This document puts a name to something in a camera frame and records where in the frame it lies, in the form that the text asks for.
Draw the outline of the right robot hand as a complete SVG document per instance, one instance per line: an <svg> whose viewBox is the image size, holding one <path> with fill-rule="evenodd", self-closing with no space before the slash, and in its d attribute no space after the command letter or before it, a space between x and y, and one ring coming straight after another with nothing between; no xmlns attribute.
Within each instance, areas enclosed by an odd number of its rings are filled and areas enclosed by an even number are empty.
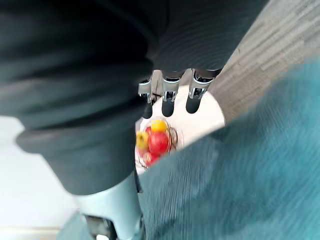
<svg viewBox="0 0 320 240"><path fill-rule="evenodd" d="M135 123L153 70L221 70L265 0L3 0L0 113L93 235L143 240Z"/></svg>

